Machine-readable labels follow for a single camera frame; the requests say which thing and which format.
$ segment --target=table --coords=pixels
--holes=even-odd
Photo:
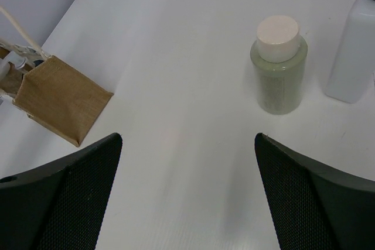
[[[97,249],[279,249],[257,132],[375,180],[372,81],[353,105],[322,92],[353,2],[75,0],[44,49],[115,92],[82,146],[124,138]],[[283,116],[257,105],[248,62],[275,14],[297,19],[309,45],[304,100]],[[0,127],[1,176],[77,150],[10,105]]]

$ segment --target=rope handle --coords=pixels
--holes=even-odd
[[[21,27],[18,21],[3,6],[0,6],[0,10],[16,28],[16,30],[22,35],[22,37],[40,54],[43,60],[47,60],[48,57],[43,52],[42,48],[26,33],[26,31]]]

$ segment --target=wall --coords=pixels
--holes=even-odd
[[[1,0],[5,7],[39,44],[43,44],[73,0]],[[11,43],[27,44],[3,14],[0,36]]]

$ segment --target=green bottle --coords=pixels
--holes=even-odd
[[[257,100],[271,114],[287,114],[302,100],[307,43],[289,16],[271,16],[257,29],[250,51],[257,80]]]

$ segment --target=rectangular white bottle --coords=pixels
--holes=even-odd
[[[358,101],[375,71],[375,0],[356,0],[342,35],[326,95]]]

